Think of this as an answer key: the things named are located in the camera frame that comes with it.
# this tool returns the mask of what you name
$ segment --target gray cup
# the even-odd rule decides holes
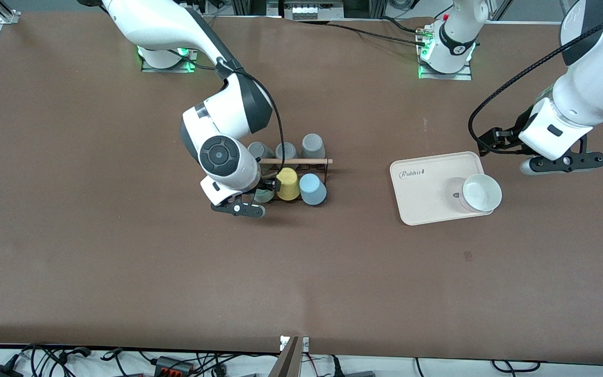
[[[299,157],[299,155],[297,155],[297,148],[295,148],[294,145],[292,145],[291,143],[288,143],[287,141],[285,142],[285,160],[288,160],[290,158],[297,158]],[[281,144],[278,144],[278,146],[276,147],[276,158],[283,158],[283,146]],[[290,168],[290,169],[297,169],[297,167],[299,166],[299,164],[285,164],[285,168]]]
[[[248,152],[255,158],[274,158],[273,150],[259,141],[255,141],[248,146]],[[272,165],[260,164],[260,170],[266,172],[271,169]]]
[[[325,144],[318,134],[308,134],[301,141],[301,158],[325,158]]]

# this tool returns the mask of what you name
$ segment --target brown tabletop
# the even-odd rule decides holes
[[[475,151],[467,117],[555,48],[557,26],[485,26],[471,82],[420,80],[410,45],[344,29],[215,30],[270,89],[288,141],[325,139],[327,202],[212,212],[178,127],[220,80],[139,72],[103,14],[23,14],[0,36],[0,342],[276,351],[304,335],[314,353],[603,363],[603,168],[528,177],[520,157],[483,158],[502,205],[416,227],[388,174]],[[556,58],[522,79],[478,132],[511,126],[564,70]],[[277,132],[273,119],[242,141],[275,147]],[[603,152],[603,126],[589,147]]]

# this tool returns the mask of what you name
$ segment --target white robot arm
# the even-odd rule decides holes
[[[433,36],[420,58],[432,69],[455,73],[464,67],[474,50],[476,36],[488,19],[486,0],[454,0],[448,19],[438,19],[426,29]]]
[[[603,0],[580,0],[560,26],[564,45],[603,22]],[[603,123],[603,30],[562,52],[563,74],[534,102],[518,135],[548,160],[557,160],[594,126]]]
[[[258,186],[273,185],[261,181],[258,162],[239,142],[268,124],[272,107],[265,91],[245,74],[239,61],[194,10],[173,0],[88,2],[102,4],[125,38],[141,48],[144,59],[153,67],[177,63],[180,57],[168,51],[177,48],[200,50],[215,64],[215,72],[225,85],[183,113],[181,139],[206,172],[201,187],[213,210],[262,217],[263,207],[228,200]]]
[[[561,45],[600,24],[603,24],[603,0],[579,0],[562,21]],[[528,175],[603,167],[603,153],[586,150],[586,134],[603,123],[603,29],[565,50],[558,50],[562,51],[567,72],[539,95],[512,128],[495,127],[480,136],[477,141],[481,156],[489,152],[534,155],[521,165],[521,171]],[[498,93],[507,86],[502,86]],[[470,126],[476,114],[472,114]],[[572,152],[572,146],[579,140],[579,152]],[[521,150],[505,152],[514,147]]]

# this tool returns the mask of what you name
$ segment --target black cable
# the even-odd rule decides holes
[[[418,358],[416,358],[416,367],[418,368],[418,374],[420,375],[420,377],[425,377],[425,375],[423,374],[423,370],[420,369],[420,362]]]
[[[421,41],[405,40],[402,38],[384,36],[383,34],[376,34],[376,33],[372,33],[371,31],[365,31],[365,30],[360,30],[360,29],[356,29],[356,28],[351,28],[350,26],[337,25],[337,24],[325,24],[325,25],[326,26],[334,26],[335,28],[342,28],[342,29],[347,29],[347,30],[351,30],[351,31],[356,31],[358,33],[366,34],[367,36],[374,36],[374,37],[383,38],[386,40],[401,41],[401,42],[410,43],[411,45],[416,45],[416,46],[425,46],[425,43],[423,43]]]
[[[144,355],[141,351],[139,351],[139,355],[141,355],[142,358],[146,359],[146,361],[148,361],[151,365],[156,365],[156,363],[158,362],[158,359],[148,358],[148,356]]]
[[[45,354],[48,356],[49,360],[52,360],[55,362],[53,364],[53,366],[50,368],[49,377],[52,377],[53,370],[55,370],[55,367],[57,367],[58,365],[60,366],[60,368],[62,368],[62,371],[64,372],[65,377],[67,375],[71,375],[71,377],[76,377],[76,375],[73,372],[71,372],[71,370],[69,368],[67,368],[66,365],[64,365],[64,363],[58,358],[58,356],[55,355],[55,352],[56,352],[55,350],[50,351],[49,349],[46,349],[43,346],[39,346],[36,344],[32,344],[30,346],[31,346],[31,358],[29,358],[29,362],[31,363],[31,372],[34,377],[41,377],[41,375],[43,375],[43,368],[45,368],[45,365],[43,365],[41,367],[41,374],[38,374],[36,369],[34,368],[34,356],[36,355],[36,349],[41,349],[41,351],[45,352]]]
[[[387,15],[382,15],[381,17],[379,17],[378,19],[387,19],[388,21],[392,22],[393,24],[395,24],[395,26],[397,26],[397,28],[402,29],[403,31],[408,31],[409,33],[415,33],[416,29],[411,29],[411,28],[407,28],[406,26],[400,24],[399,22],[397,22],[397,20],[395,20],[392,17],[388,17]]]
[[[125,370],[122,369],[122,364],[120,363],[119,353],[115,354],[115,363],[118,365],[118,369],[120,370],[120,373],[122,373],[122,377],[129,377],[129,375],[127,373],[125,373]]]
[[[502,369],[502,368],[498,367],[498,365],[496,363],[497,361],[501,361],[501,362],[505,363],[509,369]],[[536,365],[534,365],[531,368],[514,369],[508,360],[490,360],[490,364],[492,364],[493,368],[495,368],[496,370],[498,370],[502,373],[510,373],[511,377],[513,377],[516,373],[534,372],[534,370],[538,370],[541,367],[541,362],[533,362],[533,363],[536,363]]]
[[[448,9],[450,9],[450,8],[452,8],[452,7],[453,7],[453,6],[452,6],[452,5],[450,5],[450,7],[445,8],[444,10],[441,10],[441,11],[440,11],[440,12],[439,12],[437,15],[435,15],[435,16],[434,16],[434,19],[436,19],[436,17],[439,17],[439,16],[440,16],[440,15],[442,15],[442,14],[445,14],[445,11],[446,11],[446,10],[448,10]]]
[[[564,50],[567,50],[569,47],[572,47],[573,45],[576,45],[577,43],[579,43],[579,41],[582,41],[585,38],[588,38],[589,36],[595,34],[597,31],[600,31],[601,29],[603,29],[603,22],[601,24],[599,24],[598,26],[595,26],[594,28],[581,34],[580,36],[577,36],[573,40],[568,41],[564,45],[556,48],[555,50],[553,50],[553,52],[551,52],[548,55],[546,55],[545,57],[539,59],[538,62],[536,62],[536,63],[532,64],[531,66],[527,67],[526,69],[522,70],[522,72],[513,76],[512,79],[510,79],[505,84],[500,86],[500,88],[498,88],[492,95],[490,95],[488,98],[486,98],[485,101],[483,101],[474,110],[474,112],[469,116],[469,122],[467,124],[467,126],[469,128],[469,134],[471,134],[471,137],[476,141],[476,143],[483,146],[483,148],[485,148],[486,150],[493,152],[493,153],[497,153],[497,154],[522,154],[522,151],[517,151],[517,150],[516,151],[498,150],[496,148],[493,148],[493,146],[489,146],[485,141],[479,139],[479,137],[476,136],[476,133],[474,132],[474,118],[476,118],[476,115],[478,115],[478,113],[481,112],[481,110],[483,110],[483,108],[486,105],[488,105],[488,103],[490,103],[490,101],[494,100],[495,97],[499,95],[499,93],[502,93],[504,90],[506,90],[506,88],[508,88],[509,86],[512,86],[513,83],[515,83],[516,81],[521,79],[524,75],[528,74],[531,71],[534,71],[534,69],[536,69],[536,67],[542,65],[545,62],[548,62],[548,60],[551,60],[553,57],[558,55],[558,53],[563,52]]]
[[[334,377],[345,377],[343,374],[343,370],[341,370],[341,363],[339,362],[339,358],[337,355],[331,355],[334,359]]]
[[[208,362],[204,363],[203,365],[201,365],[198,368],[198,370],[194,370],[192,372],[192,374],[194,374],[194,375],[200,375],[200,374],[202,374],[203,375],[204,373],[209,372],[211,369],[217,367],[218,365],[226,363],[226,362],[228,362],[230,360],[234,360],[235,358],[237,358],[239,356],[242,356],[242,355],[231,355],[231,356],[228,356],[227,358],[225,358],[225,360],[219,361],[218,358],[223,357],[223,356],[221,354],[216,353],[215,356],[210,361],[208,361]],[[171,365],[168,369],[174,369],[177,365],[180,365],[182,363],[189,362],[189,361],[192,361],[192,360],[196,360],[196,359],[180,360],[179,362]],[[211,365],[210,367],[207,368],[207,365],[209,363],[212,363],[214,360],[216,361],[216,363],[214,365]],[[160,372],[155,377],[162,377],[162,375],[163,375],[163,372]]]
[[[260,83],[260,81],[258,79],[254,78],[253,75],[247,73],[246,71],[241,71],[241,70],[234,71],[234,73],[241,74],[242,76],[247,77],[247,78],[251,79],[252,81],[254,81],[255,84],[258,84],[259,87],[264,91],[266,96],[268,96],[269,100],[271,101],[271,107],[273,107],[273,111],[276,113],[276,121],[278,122],[278,132],[280,132],[280,139],[281,139],[281,165],[278,167],[278,173],[280,173],[285,165],[285,138],[283,136],[283,124],[281,123],[281,114],[278,112],[278,107],[276,106],[276,103],[273,100],[273,96],[271,96],[271,93],[269,93],[269,91],[266,90],[266,86],[264,86],[263,83]]]
[[[43,371],[46,369],[46,365],[48,365],[48,362],[50,361],[50,356],[45,355],[43,356],[43,358],[41,358],[41,361],[39,362],[39,364],[41,364],[43,362],[43,364],[41,364],[41,369],[39,370],[39,376],[43,376]],[[50,368],[50,374],[49,376],[52,376],[52,368]],[[32,367],[32,374],[36,374],[36,368]]]
[[[178,53],[178,51],[174,51],[174,50],[167,50],[167,51],[176,55],[177,57],[185,60],[186,62],[190,62],[192,65],[194,65],[195,67],[197,67],[199,69],[205,69],[206,71],[215,71],[214,67],[203,66],[201,64],[197,64],[196,60],[192,60],[189,57],[185,57],[185,56],[181,55],[180,53]]]
[[[506,363],[507,367],[509,367],[509,370],[503,370],[500,367],[497,366],[497,364],[495,363],[494,360],[490,360],[490,363],[493,365],[493,367],[495,367],[496,370],[502,372],[502,373],[510,373],[511,377],[516,377],[515,375],[515,370],[513,369],[513,367],[510,365],[510,362],[508,362],[507,360],[502,360],[504,363]]]
[[[168,50],[168,51],[170,53],[173,53],[174,55],[177,55],[178,57],[186,60],[187,62],[194,64],[199,69],[215,71],[215,68],[208,67],[208,66],[201,66],[201,65],[197,64],[194,60],[190,59],[189,57],[184,57],[183,55],[175,52],[174,50]],[[280,112],[278,112],[278,106],[276,106],[276,102],[273,100],[273,96],[271,95],[271,93],[266,89],[266,86],[264,86],[264,84],[261,83],[258,79],[256,79],[252,74],[249,74],[243,68],[237,69],[236,71],[233,71],[233,72],[236,74],[241,74],[241,76],[249,78],[255,84],[258,84],[258,86],[262,89],[262,91],[266,94],[266,96],[269,98],[269,101],[271,102],[271,107],[273,107],[273,111],[276,114],[276,121],[278,122],[278,132],[280,132],[282,158],[281,158],[281,165],[278,167],[278,172],[281,172],[281,170],[283,169],[283,165],[285,164],[285,138],[283,136],[283,124],[281,122],[281,114],[280,114]]]

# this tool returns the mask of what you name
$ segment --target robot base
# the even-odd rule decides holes
[[[423,57],[427,55],[431,50],[431,45],[434,43],[433,37],[433,27],[434,25],[425,25],[425,34],[416,34],[416,41],[421,41],[426,44],[426,46],[417,46],[417,57],[418,57],[418,78],[419,79],[436,79],[436,80],[459,80],[459,81],[470,81],[471,80],[471,65],[469,62],[470,59],[464,64],[462,69],[455,73],[442,73],[436,71],[431,66],[429,66],[428,62],[426,62]]]
[[[197,60],[197,50],[187,50],[184,48],[179,48],[178,53],[185,57],[189,57],[192,60]],[[194,65],[185,60],[180,60],[175,63],[173,66],[165,69],[155,68],[148,64],[143,57],[143,53],[141,48],[138,48],[138,54],[141,58],[141,72],[164,72],[164,73],[192,73],[196,69]]]

